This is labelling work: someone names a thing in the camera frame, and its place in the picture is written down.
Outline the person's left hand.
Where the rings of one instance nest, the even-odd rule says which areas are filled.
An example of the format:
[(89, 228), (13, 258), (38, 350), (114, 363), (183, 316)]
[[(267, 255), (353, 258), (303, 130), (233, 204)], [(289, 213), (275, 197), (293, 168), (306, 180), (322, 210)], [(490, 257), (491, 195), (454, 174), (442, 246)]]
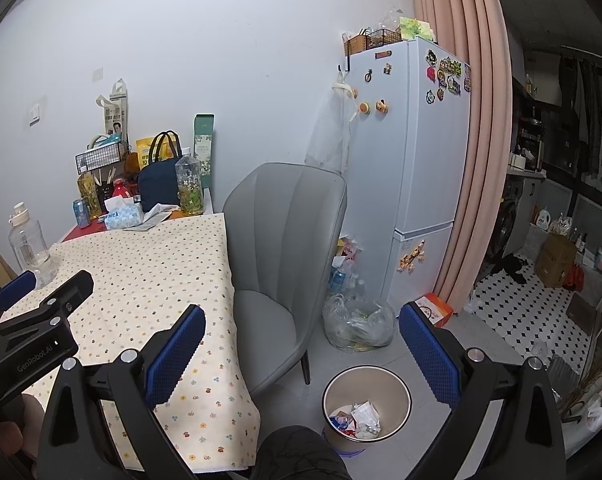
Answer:
[(44, 420), (44, 408), (34, 396), (28, 393), (21, 395), (22, 407), (18, 412), (24, 416), (24, 424), (16, 422), (0, 422), (0, 450), (5, 458), (18, 452), (30, 458), (33, 463), (38, 460), (41, 430)]

